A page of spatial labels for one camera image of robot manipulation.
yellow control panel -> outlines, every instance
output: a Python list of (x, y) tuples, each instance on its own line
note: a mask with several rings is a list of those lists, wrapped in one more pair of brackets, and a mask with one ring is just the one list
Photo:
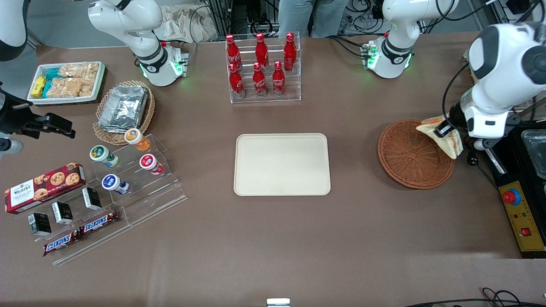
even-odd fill
[(519, 181), (501, 186), (498, 190), (505, 204), (519, 249), (522, 252), (546, 250)]

red button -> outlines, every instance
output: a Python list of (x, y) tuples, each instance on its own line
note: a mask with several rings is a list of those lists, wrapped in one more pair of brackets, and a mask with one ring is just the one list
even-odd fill
[(516, 202), (517, 198), (515, 196), (515, 193), (512, 191), (506, 191), (502, 194), (502, 199), (504, 199), (505, 202), (509, 204), (513, 204)]
[(528, 235), (531, 235), (531, 231), (529, 230), (529, 228), (522, 228), (521, 229), (521, 235), (526, 237)]

foil container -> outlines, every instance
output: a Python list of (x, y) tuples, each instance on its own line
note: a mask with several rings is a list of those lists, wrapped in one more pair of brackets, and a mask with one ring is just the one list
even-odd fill
[(112, 133), (140, 128), (148, 90), (141, 86), (117, 85), (110, 91), (99, 118), (99, 127)]

bottle cap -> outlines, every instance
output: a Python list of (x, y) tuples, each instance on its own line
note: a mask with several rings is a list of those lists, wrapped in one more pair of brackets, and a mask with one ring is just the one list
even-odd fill
[(154, 167), (156, 167), (157, 159), (154, 155), (145, 154), (140, 158), (140, 167), (150, 170)]
[(120, 186), (121, 179), (114, 175), (108, 174), (103, 178), (102, 186), (105, 190), (113, 191)]
[(142, 133), (136, 128), (131, 128), (125, 133), (125, 141), (131, 145), (138, 144), (142, 141)]
[(108, 148), (103, 145), (97, 145), (89, 152), (89, 158), (91, 158), (93, 161), (102, 162), (108, 157), (109, 154), (110, 151)]
[(11, 140), (8, 138), (0, 139), (0, 151), (8, 151), (11, 148)]

orange bottle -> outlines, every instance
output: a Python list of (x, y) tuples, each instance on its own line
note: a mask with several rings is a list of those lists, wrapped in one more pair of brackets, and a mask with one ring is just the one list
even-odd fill
[(125, 133), (125, 141), (135, 145), (136, 149), (146, 151), (150, 148), (150, 140), (142, 135), (142, 132), (136, 128), (131, 128)]

